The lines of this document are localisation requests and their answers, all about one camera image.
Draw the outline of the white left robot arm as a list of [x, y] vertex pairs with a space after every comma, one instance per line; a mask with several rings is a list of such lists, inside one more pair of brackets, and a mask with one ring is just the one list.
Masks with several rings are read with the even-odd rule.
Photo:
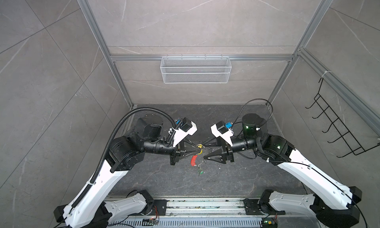
[[149, 108], [151, 114], [141, 117], [121, 137], [116, 133], [136, 111], [125, 115], [113, 130], [101, 159], [80, 193], [67, 205], [54, 210], [58, 228], [106, 228], [133, 214], [148, 215], [155, 210], [154, 199], [146, 190], [116, 201], [106, 201], [113, 187], [144, 160], [147, 153], [168, 155], [175, 165], [186, 154], [184, 139], [193, 135], [197, 126], [187, 118], [174, 121], [166, 113]]

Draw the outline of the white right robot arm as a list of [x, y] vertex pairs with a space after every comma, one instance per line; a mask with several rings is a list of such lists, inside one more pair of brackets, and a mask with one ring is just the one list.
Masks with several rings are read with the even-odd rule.
[[307, 195], [285, 194], [266, 189], [258, 207], [267, 215], [286, 212], [310, 215], [328, 228], [351, 228], [357, 225], [361, 211], [357, 204], [362, 191], [348, 187], [323, 172], [306, 159], [290, 142], [278, 135], [271, 135], [267, 122], [257, 114], [242, 117], [242, 134], [234, 137], [233, 124], [220, 121], [211, 126], [218, 150], [204, 157], [206, 160], [225, 164], [233, 162], [236, 153], [252, 150], [256, 157], [290, 173], [312, 193]]

